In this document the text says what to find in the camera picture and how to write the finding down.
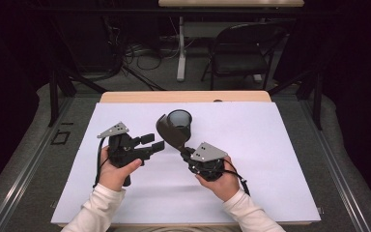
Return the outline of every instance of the white sleeve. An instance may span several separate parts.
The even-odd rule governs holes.
[[[251,197],[243,190],[239,190],[231,199],[224,202],[224,211],[240,225],[242,231],[285,231],[272,220],[264,210],[256,205]]]
[[[98,184],[90,194],[89,200],[83,204],[80,212],[63,228],[62,232],[106,231],[125,193],[124,189],[113,191]]]

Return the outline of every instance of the table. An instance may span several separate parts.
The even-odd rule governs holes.
[[[76,155],[52,223],[68,223],[88,197],[93,184],[91,177],[96,174],[96,156],[93,152],[99,146],[96,134],[103,128],[109,128],[110,122],[122,120],[130,129],[131,136],[140,136],[144,131],[153,129],[161,115],[160,111],[179,107],[193,115],[192,137],[186,145],[195,147],[195,141],[202,141],[204,137],[216,141],[221,148],[232,153],[234,164],[248,180],[251,195],[275,220],[279,223],[320,220],[282,119],[267,92],[176,91],[103,94]],[[232,130],[224,132],[222,127],[228,124],[224,119],[231,120],[230,115],[234,115],[237,122],[244,123],[233,123]],[[224,136],[218,137],[218,130]],[[239,133],[247,134],[244,130],[249,131],[250,135],[230,139],[241,137]],[[160,141],[158,134],[155,135],[156,141]],[[251,147],[253,138],[256,142]],[[250,148],[249,156],[245,154],[246,146]],[[262,149],[265,149],[266,156],[258,155],[263,154],[259,152]],[[166,145],[164,151],[154,154],[150,160],[146,160],[143,168],[131,175],[131,186],[112,220],[113,226],[235,224],[220,209],[220,201],[194,180],[177,153],[177,150]],[[250,170],[251,164],[257,166],[255,171]],[[195,211],[194,202],[201,210]]]
[[[295,8],[302,7],[303,0],[158,0],[161,7],[171,8],[197,8],[197,7],[219,7],[219,8]],[[218,33],[221,28],[216,27],[214,32]],[[185,22],[180,16],[179,37],[180,37],[180,58],[177,71],[177,80],[185,80],[186,71],[186,50],[185,50]]]

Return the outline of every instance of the black chair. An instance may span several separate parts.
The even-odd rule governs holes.
[[[224,29],[209,47],[210,61],[201,81],[211,65],[211,90],[216,76],[242,75],[246,78],[254,74],[265,75],[265,90],[274,48],[286,35],[286,29],[276,23],[239,24]]]

